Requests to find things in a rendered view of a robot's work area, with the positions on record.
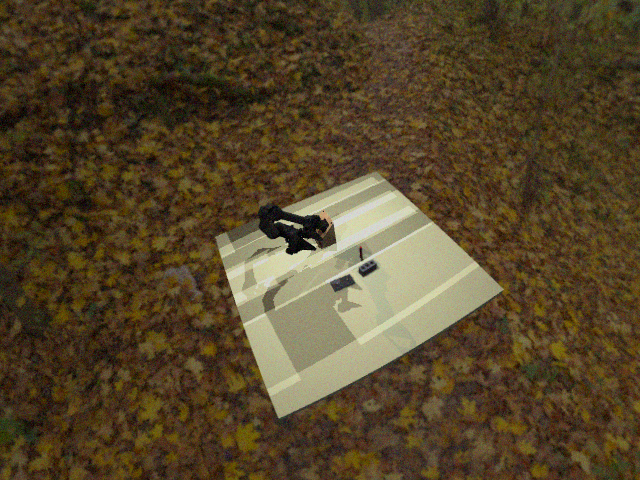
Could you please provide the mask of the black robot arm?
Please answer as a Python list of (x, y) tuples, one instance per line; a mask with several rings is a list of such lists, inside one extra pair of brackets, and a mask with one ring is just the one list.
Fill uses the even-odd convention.
[(282, 209), (273, 203), (261, 206), (258, 211), (258, 216), (260, 218), (259, 228), (269, 239), (283, 237), (284, 231), (288, 225), (281, 222), (276, 222), (274, 224), (274, 221), (279, 221), (281, 219), (301, 224), (303, 226), (307, 223), (312, 224), (315, 231), (316, 229), (319, 229), (322, 233), (324, 233), (329, 226), (327, 220), (325, 218), (321, 220), (319, 215), (299, 216), (282, 211)]

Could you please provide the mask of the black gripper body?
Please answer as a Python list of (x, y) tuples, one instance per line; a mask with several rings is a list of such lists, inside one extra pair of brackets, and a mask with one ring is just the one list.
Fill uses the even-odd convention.
[(307, 238), (308, 237), (309, 230), (310, 230), (312, 224), (309, 224), (309, 223), (305, 224), (304, 227), (303, 227), (303, 230), (302, 230), (302, 228), (296, 229), (293, 226), (294, 225), (291, 225), (291, 226), (288, 225), (286, 227), (286, 229), (284, 231), (284, 234), (283, 234), (283, 238), (285, 238), (285, 241), (291, 240), (291, 244), (290, 244), (289, 250), (290, 250), (291, 253), (295, 254), (297, 252), (297, 249), (298, 249), (299, 241), (302, 238)]

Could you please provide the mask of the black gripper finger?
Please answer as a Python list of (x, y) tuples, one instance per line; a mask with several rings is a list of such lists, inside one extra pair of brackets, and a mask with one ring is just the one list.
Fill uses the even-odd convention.
[(309, 234), (308, 234), (307, 240), (310, 239), (310, 238), (316, 239), (316, 240), (319, 240), (319, 241), (323, 241), (323, 238), (314, 230), (313, 226), (311, 226), (311, 228), (309, 230)]
[(313, 250), (316, 251), (316, 247), (314, 247), (312, 244), (310, 244), (309, 242), (307, 242), (306, 240), (304, 240), (303, 238), (299, 241), (299, 245), (298, 245), (298, 249), (297, 249), (297, 253), (301, 250)]

